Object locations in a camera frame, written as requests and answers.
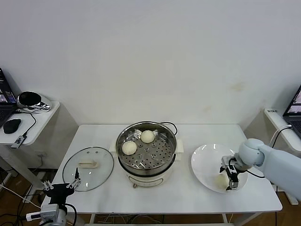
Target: perforated steamer tray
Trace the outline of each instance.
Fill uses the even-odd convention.
[[[155,134],[155,140],[149,144],[140,139],[140,135],[146,130]],[[122,152],[122,146],[127,141],[137,144],[137,151],[133,155]],[[152,177],[168,169],[175,160],[176,147],[177,141],[173,132],[162,123],[151,121],[128,126],[116,141],[120,165],[132,175],[141,177]]]
[[[136,169],[158,168],[170,161],[174,154],[174,145],[166,137],[166,134],[160,134],[153,131],[155,140],[146,144],[141,141],[141,132],[130,135],[126,141],[134,141],[137,144],[137,151],[132,155],[120,154],[119,158],[128,166]]]

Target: black cable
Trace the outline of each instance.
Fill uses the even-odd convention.
[[[247,172],[250,173],[250,174],[252,174],[253,176],[256,176],[257,178],[265,178],[265,176],[258,176],[258,175],[254,174],[254,173],[252,173],[252,172],[250,172],[248,170],[247,170]]]
[[[17,215],[16,214],[10,214],[10,213],[4,213],[4,214],[1,214],[0,217],[3,217],[3,216],[12,216],[12,217],[16,217]]]
[[[280,134],[283,130],[285,130],[285,129],[291,129],[291,128],[292,128],[292,127],[287,127],[287,128],[284,128],[284,129],[282,129],[282,130],[280,130],[280,131],[278,132],[278,134],[277,134],[277,136],[276,136],[276,138],[275,138],[275,140],[274,140],[274,143],[273,143],[272,148],[274,148],[275,143],[276,143],[276,141],[277,141],[277,138],[278,138],[279,134]]]
[[[178,133],[178,128],[172,123],[172,122],[169,122],[169,121],[164,121],[164,122],[161,122],[161,124],[163,124],[163,123],[168,123],[168,124],[171,124],[171,125],[173,125],[174,126],[174,128],[175,128],[175,133],[174,133],[174,135],[176,135],[177,133]]]
[[[29,187],[25,190],[25,192],[24,192],[24,194],[22,195],[22,197],[26,195],[28,189],[29,189],[31,186],[32,186],[32,185],[29,185]],[[16,217],[16,221],[14,222],[14,225],[15,225],[15,226],[18,226],[18,225],[19,225],[19,218],[20,218],[19,208],[20,208],[20,206],[21,206],[22,201],[23,201],[23,199],[20,200],[19,205],[18,205],[18,208],[17,208],[17,213],[16,213],[17,217]]]
[[[21,112],[21,111],[15,111],[14,113],[16,114],[20,114],[20,113],[24,113],[24,114],[30,114],[31,117],[34,119],[34,123],[26,130],[25,133],[23,133],[23,137],[26,136],[27,132],[37,123],[37,120],[35,119],[35,117],[30,113],[30,112]]]
[[[9,169],[9,170],[1,170],[0,172],[9,172],[9,171],[12,171],[12,170],[15,171],[15,169]]]
[[[65,203],[65,206],[70,206],[74,210],[74,222],[73,222],[72,226],[75,226],[76,220],[77,220],[77,211],[76,211],[75,207],[73,205],[71,205],[71,204]]]
[[[228,166],[230,167],[231,160],[236,160],[236,158],[229,159]]]
[[[44,223],[40,224],[39,226],[43,226],[43,225],[45,225],[45,224],[52,223],[52,222],[53,222],[53,220],[47,220],[47,221],[45,221]]]
[[[278,197],[278,186],[276,186],[276,195]],[[275,226],[277,226],[277,212],[275,212]]]
[[[7,223],[10,223],[11,225],[14,225],[13,222],[7,221],[7,222],[2,223],[0,226],[2,226],[2,225],[4,225],[4,224],[7,224]]]

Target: small white table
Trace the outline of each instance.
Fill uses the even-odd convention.
[[[112,142],[126,125],[82,125],[58,169],[53,184],[63,182],[63,168],[70,157],[83,148],[100,146],[109,150]],[[249,175],[244,188],[237,192],[219,194],[202,185],[194,176],[190,159],[202,144],[218,143],[238,150],[246,140],[236,125],[177,125],[177,138],[184,146],[182,160],[175,162],[174,171],[162,185],[152,188],[138,187],[125,176],[117,158],[108,180],[88,192],[75,192],[67,198],[78,213],[99,214],[217,214],[244,213],[235,225],[243,225],[262,212],[282,209],[276,193],[267,179]],[[46,197],[43,204],[49,203]]]
[[[38,138],[38,136],[40,135],[44,127],[47,125],[51,117],[54,115],[54,113],[57,111],[58,107],[60,106],[60,103],[57,101],[52,101],[52,104],[53,106],[51,110],[48,112],[32,113],[32,115],[35,117],[37,122],[28,131],[27,138],[25,139],[22,145],[31,145]],[[0,156],[5,162],[7,162],[11,167],[13,167],[17,172],[19,172],[33,185],[33,187],[28,192],[41,190],[43,189],[43,187],[39,177],[41,177],[42,174],[40,174],[39,177],[35,176],[27,168],[27,166],[23,163],[23,161],[16,156],[15,153],[18,152],[18,149],[10,148],[10,145],[12,145],[16,141],[16,139],[19,136],[21,136],[24,132],[26,132],[26,130],[34,123],[34,119],[30,116],[30,114],[13,114],[10,116],[8,120],[11,119],[21,119],[21,123],[19,125],[18,130],[12,134],[5,134],[3,131],[3,127],[0,128],[0,145],[1,145]],[[5,167],[4,170],[9,170],[5,164],[2,165]]]
[[[288,125],[288,123],[282,117],[284,111],[285,109],[267,108],[264,110],[264,113],[275,126],[275,128],[279,129],[282,126]],[[292,129],[283,130],[281,132],[281,136],[292,150],[301,152],[301,139]]]

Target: steamed bun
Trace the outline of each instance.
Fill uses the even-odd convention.
[[[122,146],[122,152],[126,155],[134,154],[137,150],[137,144],[134,141],[127,141]]]
[[[148,144],[148,143],[151,143],[154,141],[155,134],[153,131],[146,130],[141,133],[140,138],[141,138],[142,142]]]

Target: white wall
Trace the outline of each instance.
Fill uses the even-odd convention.
[[[0,0],[0,66],[77,124],[239,123],[301,83],[297,0]]]

